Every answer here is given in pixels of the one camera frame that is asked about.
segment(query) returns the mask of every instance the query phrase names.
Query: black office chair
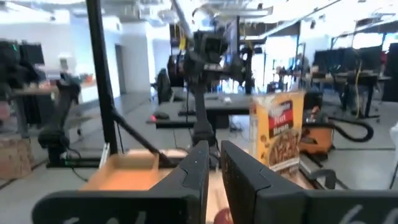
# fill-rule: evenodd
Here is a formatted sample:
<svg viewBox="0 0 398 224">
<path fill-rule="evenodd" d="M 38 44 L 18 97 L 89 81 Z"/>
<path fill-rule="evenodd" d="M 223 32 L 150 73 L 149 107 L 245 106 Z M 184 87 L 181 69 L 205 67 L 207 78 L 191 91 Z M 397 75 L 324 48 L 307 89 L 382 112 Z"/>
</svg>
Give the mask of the black office chair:
<svg viewBox="0 0 398 224">
<path fill-rule="evenodd" d="M 172 89 L 170 86 L 169 76 L 167 75 L 166 69 L 163 68 L 157 75 L 156 83 L 152 84 L 157 91 L 157 102 L 162 104 L 170 101 L 172 97 Z"/>
</svg>

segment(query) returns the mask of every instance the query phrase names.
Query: window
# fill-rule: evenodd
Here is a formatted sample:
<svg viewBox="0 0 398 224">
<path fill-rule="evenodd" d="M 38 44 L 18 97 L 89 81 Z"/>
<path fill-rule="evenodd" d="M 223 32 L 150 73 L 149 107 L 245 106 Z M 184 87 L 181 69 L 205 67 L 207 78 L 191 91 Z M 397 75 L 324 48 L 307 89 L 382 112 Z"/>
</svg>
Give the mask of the window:
<svg viewBox="0 0 398 224">
<path fill-rule="evenodd" d="M 353 48 L 360 49 L 363 47 L 378 46 L 378 45 L 381 45 L 382 39 L 383 39 L 383 34 L 378 34 L 378 33 L 356 34 L 354 36 Z"/>
<path fill-rule="evenodd" d="M 393 44 L 393 43 L 398 43 L 398 33 L 386 35 L 386 39 L 384 40 L 384 43 L 382 46 L 383 51 L 388 51 L 390 44 Z"/>
</svg>

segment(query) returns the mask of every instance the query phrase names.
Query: orange box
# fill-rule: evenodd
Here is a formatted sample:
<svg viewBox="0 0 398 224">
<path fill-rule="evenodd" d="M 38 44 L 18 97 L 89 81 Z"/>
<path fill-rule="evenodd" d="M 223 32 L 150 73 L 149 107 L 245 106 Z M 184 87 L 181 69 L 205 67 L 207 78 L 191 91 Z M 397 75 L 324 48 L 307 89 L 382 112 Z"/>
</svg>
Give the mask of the orange box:
<svg viewBox="0 0 398 224">
<path fill-rule="evenodd" d="M 112 155 L 80 190 L 149 190 L 159 181 L 159 156 Z"/>
</svg>

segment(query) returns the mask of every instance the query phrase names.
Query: cardboard box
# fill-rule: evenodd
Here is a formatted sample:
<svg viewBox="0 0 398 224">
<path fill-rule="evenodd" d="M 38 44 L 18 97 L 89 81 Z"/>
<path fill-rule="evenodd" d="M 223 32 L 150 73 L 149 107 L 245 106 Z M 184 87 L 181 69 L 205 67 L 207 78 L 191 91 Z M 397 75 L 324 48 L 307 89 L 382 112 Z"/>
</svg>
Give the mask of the cardboard box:
<svg viewBox="0 0 398 224">
<path fill-rule="evenodd" d="M 34 158 L 27 139 L 0 140 L 0 179 L 18 179 L 32 172 Z"/>
<path fill-rule="evenodd" d="M 159 181 L 159 156 L 148 151 L 112 155 L 80 190 L 149 190 Z"/>
</svg>

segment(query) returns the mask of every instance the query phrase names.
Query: black robotic arm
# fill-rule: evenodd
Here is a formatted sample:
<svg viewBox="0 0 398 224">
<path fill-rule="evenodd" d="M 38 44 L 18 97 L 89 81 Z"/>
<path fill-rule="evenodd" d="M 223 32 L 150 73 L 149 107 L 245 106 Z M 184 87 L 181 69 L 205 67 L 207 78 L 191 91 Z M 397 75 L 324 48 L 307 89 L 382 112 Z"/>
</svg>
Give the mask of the black robotic arm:
<svg viewBox="0 0 398 224">
<path fill-rule="evenodd" d="M 57 81 L 59 90 L 58 101 L 52 119 L 40 132 L 38 141 L 43 149 L 49 152 L 49 164 L 59 165 L 64 163 L 62 155 L 69 148 L 69 139 L 65 135 L 65 120 L 68 116 L 72 102 L 80 94 L 80 84 L 69 75 L 62 74 Z"/>
</svg>

